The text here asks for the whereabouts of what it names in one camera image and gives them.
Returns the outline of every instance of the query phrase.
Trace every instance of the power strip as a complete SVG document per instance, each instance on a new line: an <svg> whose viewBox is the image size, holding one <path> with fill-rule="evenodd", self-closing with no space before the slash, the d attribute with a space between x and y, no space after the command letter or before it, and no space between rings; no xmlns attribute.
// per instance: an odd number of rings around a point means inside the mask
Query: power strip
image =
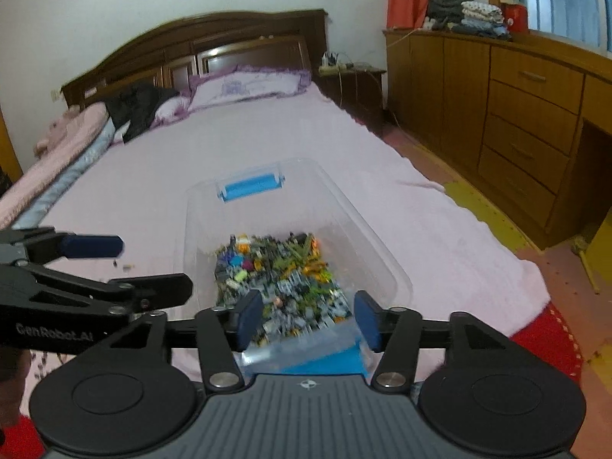
<svg viewBox="0 0 612 459"><path fill-rule="evenodd" d="M347 64L341 63L338 65L320 65L319 72L321 74L338 73L347 70Z"/></svg>

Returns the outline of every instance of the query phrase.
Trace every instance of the blue gripper pad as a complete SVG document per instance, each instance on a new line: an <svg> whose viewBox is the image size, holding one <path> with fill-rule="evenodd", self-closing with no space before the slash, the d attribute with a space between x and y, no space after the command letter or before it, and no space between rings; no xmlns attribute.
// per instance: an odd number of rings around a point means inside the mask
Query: blue gripper pad
<svg viewBox="0 0 612 459"><path fill-rule="evenodd" d="M378 320L374 306L370 304L371 299L367 296L360 295L357 292L355 295L355 321L361 331L361 334L368 343L369 348L374 352L380 352L383 348L383 337L378 329Z"/></svg>
<svg viewBox="0 0 612 459"><path fill-rule="evenodd" d="M115 258L123 252L118 236L68 235L59 243L59 252L68 259Z"/></svg>
<svg viewBox="0 0 612 459"><path fill-rule="evenodd" d="M261 295L256 296L249 306L243 310L238 319L237 343L238 350L246 350L258 326L261 324L261 316L264 311L264 301Z"/></svg>

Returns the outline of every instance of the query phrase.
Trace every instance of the pink pillowcase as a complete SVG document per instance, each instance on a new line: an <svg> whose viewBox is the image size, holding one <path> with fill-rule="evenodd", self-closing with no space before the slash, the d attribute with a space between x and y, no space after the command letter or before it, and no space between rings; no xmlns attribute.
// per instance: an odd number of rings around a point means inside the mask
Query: pink pillowcase
<svg viewBox="0 0 612 459"><path fill-rule="evenodd" d="M151 123L151 129L157 128L158 126L167 126L186 119L189 116L187 109L190 103L191 98L182 95L174 96L166 100L157 109L155 119Z"/></svg>

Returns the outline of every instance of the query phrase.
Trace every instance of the black jacket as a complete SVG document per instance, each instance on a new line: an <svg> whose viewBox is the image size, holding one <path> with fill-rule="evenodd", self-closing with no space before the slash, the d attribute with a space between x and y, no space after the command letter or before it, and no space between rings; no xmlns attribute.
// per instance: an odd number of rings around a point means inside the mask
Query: black jacket
<svg viewBox="0 0 612 459"><path fill-rule="evenodd" d="M123 135L123 142L127 143L147 131L161 104L178 94L172 88L159 88L147 82L138 82L110 96L104 103L117 129L130 121L130 127Z"/></svg>

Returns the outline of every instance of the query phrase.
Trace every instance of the colorful toy pieces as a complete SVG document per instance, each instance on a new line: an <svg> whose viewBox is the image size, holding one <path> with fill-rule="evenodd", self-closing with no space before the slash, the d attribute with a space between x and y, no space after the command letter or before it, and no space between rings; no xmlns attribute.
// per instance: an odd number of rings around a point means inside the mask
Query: colorful toy pieces
<svg viewBox="0 0 612 459"><path fill-rule="evenodd" d="M229 240L216 251L217 305L232 307L251 290L261 292L264 319L252 343L307 335L351 316L312 234L291 233L284 241L243 234Z"/></svg>

